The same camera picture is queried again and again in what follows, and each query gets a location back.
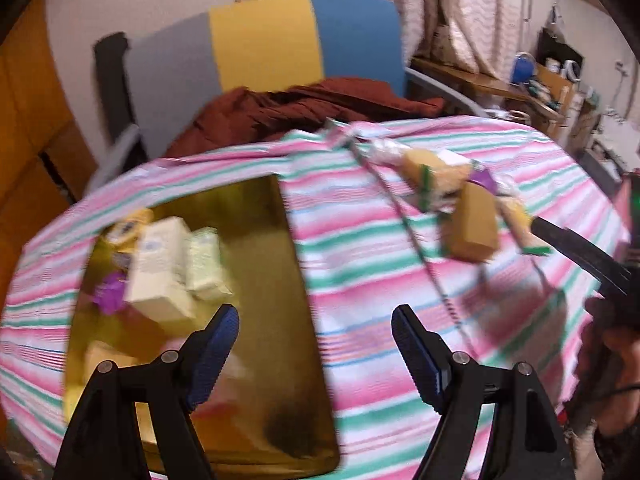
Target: purple wrapper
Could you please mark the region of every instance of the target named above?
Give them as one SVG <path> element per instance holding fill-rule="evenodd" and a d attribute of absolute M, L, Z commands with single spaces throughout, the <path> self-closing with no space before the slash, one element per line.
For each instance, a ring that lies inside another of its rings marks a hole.
<path fill-rule="evenodd" d="M 478 184 L 478 186 L 484 187 L 492 195 L 498 194 L 498 185 L 495 183 L 491 172 L 487 168 L 482 170 L 473 170 L 469 175 L 468 181 L 472 184 Z"/>
<path fill-rule="evenodd" d="M 119 270 L 112 272 L 95 287 L 94 303 L 105 316 L 111 316 L 127 307 L 124 301 L 126 288 L 127 279 L 124 273 Z"/>

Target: small box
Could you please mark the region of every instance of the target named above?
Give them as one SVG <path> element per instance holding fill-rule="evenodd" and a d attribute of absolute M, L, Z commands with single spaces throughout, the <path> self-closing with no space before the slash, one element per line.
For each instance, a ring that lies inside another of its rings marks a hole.
<path fill-rule="evenodd" d="M 218 232 L 212 227 L 191 233 L 187 249 L 187 290 L 201 300 L 231 295 L 220 255 Z"/>
<path fill-rule="evenodd" d="M 129 269 L 125 301 L 155 322 L 193 318 L 191 295 L 184 289 L 189 229 L 170 217 L 147 226 Z"/>
<path fill-rule="evenodd" d="M 495 196 L 483 186 L 465 182 L 451 215 L 448 248 L 453 258 L 480 263 L 500 247 Z"/>

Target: black cable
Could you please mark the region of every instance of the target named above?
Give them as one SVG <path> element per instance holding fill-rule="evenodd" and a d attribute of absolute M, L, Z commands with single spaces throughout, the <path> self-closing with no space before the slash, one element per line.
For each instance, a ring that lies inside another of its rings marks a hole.
<path fill-rule="evenodd" d="M 402 211 L 402 206 L 399 202 L 398 197 L 393 193 L 393 191 L 391 191 L 391 189 L 389 189 L 388 184 L 385 182 L 382 176 L 370 166 L 369 159 L 360 151 L 358 144 L 359 144 L 359 141 L 357 139 L 349 140 L 348 147 L 351 153 L 353 153 L 353 155 L 355 156 L 356 160 L 361 165 L 361 167 L 369 171 L 369 173 L 372 174 L 373 177 L 375 177 L 375 179 L 378 181 L 378 185 L 382 188 L 382 191 L 384 192 L 385 196 L 389 200 L 391 200 L 391 203 L 393 204 L 394 209 L 396 210 L 396 213 L 402 219 L 402 225 L 404 226 L 404 229 L 408 234 L 411 244 L 414 246 L 414 250 L 416 254 L 424 264 L 424 267 L 427 270 L 427 273 L 431 279 L 431 282 L 433 283 L 434 288 L 436 289 L 437 293 L 440 295 L 440 298 L 442 299 L 442 303 L 447 313 L 449 314 L 449 317 L 451 318 L 454 327 L 460 334 L 460 337 L 462 338 L 462 340 L 465 342 L 465 345 L 467 346 L 466 349 L 468 350 L 469 355 L 471 355 L 473 359 L 478 360 L 480 354 L 479 352 L 476 351 L 476 348 L 474 347 L 471 336 L 467 333 L 465 329 L 465 325 L 462 321 L 462 318 L 460 317 L 460 314 L 458 314 L 456 307 L 454 306 L 450 297 L 447 295 L 443 286 L 440 284 L 440 281 L 435 273 L 435 270 L 431 265 L 431 261 L 428 259 L 427 256 L 425 256 L 424 251 L 422 250 L 422 247 L 420 245 L 420 242 L 418 241 L 415 235 L 414 228 L 411 226 L 411 224 L 409 223 L 409 219 Z"/>
<path fill-rule="evenodd" d="M 611 390 L 610 392 L 600 395 L 593 399 L 593 402 L 597 400 L 604 400 L 609 397 L 613 397 L 616 395 L 626 394 L 627 392 L 632 392 L 633 390 L 640 390 L 640 383 L 628 384 L 627 386 L 623 386 L 622 388 L 617 388 L 615 390 Z"/>

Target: blue mug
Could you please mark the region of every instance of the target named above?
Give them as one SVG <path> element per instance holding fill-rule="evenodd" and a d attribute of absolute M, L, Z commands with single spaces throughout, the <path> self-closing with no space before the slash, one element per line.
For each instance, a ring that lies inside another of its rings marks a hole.
<path fill-rule="evenodd" d="M 513 64 L 511 82 L 514 84 L 527 83 L 536 74 L 536 59 L 529 52 L 519 52 L 516 54 L 516 61 Z"/>

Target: blue gripper pad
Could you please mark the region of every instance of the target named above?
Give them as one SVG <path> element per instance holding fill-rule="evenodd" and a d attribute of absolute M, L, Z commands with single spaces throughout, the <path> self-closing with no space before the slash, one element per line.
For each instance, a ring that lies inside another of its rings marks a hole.
<path fill-rule="evenodd" d="M 422 402 L 442 414 L 451 380 L 450 351 L 442 338 L 427 332 L 408 305 L 396 307 L 391 332 Z"/>
<path fill-rule="evenodd" d="M 190 412 L 209 399 L 213 386 L 216 384 L 222 367 L 225 365 L 226 358 L 231 352 L 231 347 L 238 337 L 240 329 L 238 311 L 229 306 L 226 312 L 221 312 L 221 314 L 222 319 L 220 319 L 217 327 L 212 330 L 204 349 L 193 367 L 191 389 L 186 398 Z"/>

